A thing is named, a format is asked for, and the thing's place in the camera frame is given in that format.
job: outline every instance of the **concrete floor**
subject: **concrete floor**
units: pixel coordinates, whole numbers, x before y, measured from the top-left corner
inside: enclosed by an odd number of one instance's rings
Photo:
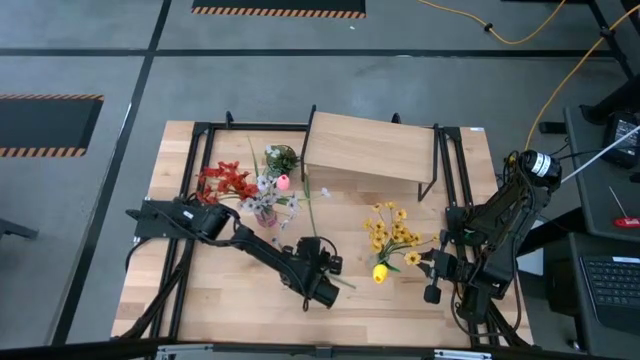
[[[160,49],[506,49],[469,19],[414,0],[369,0],[366,20],[207,17],[173,0]],[[549,4],[449,0],[517,39],[537,27]],[[623,9],[600,1],[610,23]],[[48,343],[140,72],[141,56],[18,57],[6,48],[146,49],[161,0],[4,0],[0,12],[0,93],[100,93],[105,105],[88,154],[80,159],[0,159],[0,217],[40,229],[36,241],[0,242],[0,348]],[[570,5],[524,49],[586,49],[598,38],[589,9]],[[638,34],[618,39],[640,68]],[[522,148],[540,107],[577,59],[408,57],[156,57],[87,279],[69,341],[109,337],[134,230],[124,210],[146,189],[167,120],[305,122],[309,108],[409,124],[482,126],[494,166]],[[564,106],[597,102],[625,80],[611,59],[589,61],[544,120]],[[536,134],[534,148],[554,151],[562,136]],[[34,204],[43,209],[34,212]],[[579,204],[575,184],[545,210],[554,217]],[[549,312],[541,283],[523,279],[536,343],[569,350],[571,323]]]

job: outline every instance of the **black floor mat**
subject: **black floor mat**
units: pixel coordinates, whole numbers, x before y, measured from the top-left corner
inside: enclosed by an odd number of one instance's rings
[[[83,156],[102,95],[0,95],[0,157]]]

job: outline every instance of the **red flower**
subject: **red flower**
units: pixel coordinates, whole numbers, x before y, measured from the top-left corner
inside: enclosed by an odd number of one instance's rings
[[[205,185],[207,179],[217,179],[218,183],[215,191],[211,185],[206,185],[203,191],[197,191],[196,197],[198,201],[204,204],[215,204],[219,201],[218,196],[220,194],[233,193],[238,195],[240,200],[245,200],[258,193],[258,186],[255,184],[247,184],[247,176],[249,172],[245,171],[242,174],[238,173],[238,167],[240,162],[235,161],[233,163],[218,162],[218,168],[205,168],[200,173],[198,183]]]

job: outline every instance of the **hazard stripe tape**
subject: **hazard stripe tape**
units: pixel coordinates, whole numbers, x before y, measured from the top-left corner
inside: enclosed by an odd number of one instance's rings
[[[104,95],[90,94],[0,94],[0,100],[98,100],[104,101]]]
[[[0,157],[80,157],[85,148],[0,148]]]
[[[360,11],[335,10],[291,10],[291,9],[254,9],[196,6],[191,9],[193,14],[199,15],[251,15],[251,16],[282,16],[282,17],[321,17],[340,19],[364,19],[367,14]]]

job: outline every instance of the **yellow cable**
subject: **yellow cable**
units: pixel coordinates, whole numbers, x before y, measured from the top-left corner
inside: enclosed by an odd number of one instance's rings
[[[440,9],[440,10],[444,10],[444,11],[448,11],[454,14],[458,14],[458,15],[462,15],[462,16],[466,16],[468,18],[471,18],[477,22],[479,22],[480,24],[482,24],[482,26],[487,26],[487,22],[480,19],[479,17],[464,12],[464,11],[460,11],[460,10],[455,10],[455,9],[450,9],[448,7],[442,6],[442,5],[437,5],[434,4],[432,2],[426,1],[426,0],[418,0],[418,2],[421,2],[425,5],[429,5],[431,7],[434,7],[436,9]],[[558,11],[560,11],[560,9],[562,8],[562,6],[567,2],[567,0],[562,0],[562,2],[556,7],[556,9],[553,11],[553,13],[551,15],[549,15],[549,17],[547,18],[547,20],[545,20],[542,25],[540,25],[538,27],[538,29],[536,29],[536,31],[532,32],[529,36],[525,37],[522,40],[518,40],[518,41],[509,41],[509,40],[505,40],[502,38],[502,36],[500,36],[497,32],[495,32],[495,30],[493,29],[489,29],[489,31],[491,32],[491,34],[493,34],[493,36],[496,37],[496,39],[500,40],[502,43],[507,44],[507,45],[519,45],[519,44],[523,44],[526,43],[527,41],[533,39],[536,35],[538,35],[538,33],[544,29],[545,26],[547,26],[547,24],[553,20],[554,17],[556,17],[556,15],[558,14]]]
[[[622,15],[615,23],[613,23],[613,25],[611,25],[611,27],[609,28],[610,30],[615,29],[616,27],[618,27],[618,25],[620,25],[620,23],[622,23],[626,18],[628,18],[632,13],[634,13],[636,10],[640,9],[640,5],[636,5],[633,9],[629,10],[626,14]],[[587,60],[587,58],[593,53],[593,51],[598,48],[598,46],[600,46],[600,44],[602,44],[602,41],[604,41],[604,38],[601,37],[600,39],[598,39],[598,41],[596,41],[595,44],[593,44],[593,46],[591,47],[591,49],[589,49],[589,51],[587,51],[587,53],[582,57],[582,59],[580,59],[580,62],[578,62],[578,65],[576,65],[573,70],[571,70],[571,72],[569,73],[569,75],[567,75],[562,82],[560,83],[560,85],[558,85],[558,87],[553,91],[553,94],[551,94],[551,97],[549,98],[549,100],[547,101],[546,104],[544,104],[544,106],[542,107],[542,109],[540,110],[540,112],[538,113],[538,116],[536,117],[536,120],[533,122],[533,126],[531,126],[531,130],[529,130],[529,135],[527,136],[527,143],[524,146],[525,150],[529,150],[529,145],[531,144],[531,138],[533,137],[533,133],[536,130],[536,126],[538,125],[538,122],[540,122],[540,118],[542,118],[542,114],[544,114],[545,110],[547,110],[547,108],[549,107],[549,105],[551,104],[551,102],[553,101],[553,99],[556,97],[556,95],[558,95],[558,92],[562,89],[562,87],[564,86],[564,84],[567,83],[567,81],[571,78],[571,76],[573,76],[573,74],[576,73],[576,71],[578,71],[578,69],[580,69],[580,67],[582,66],[582,64],[585,63],[585,61]]]

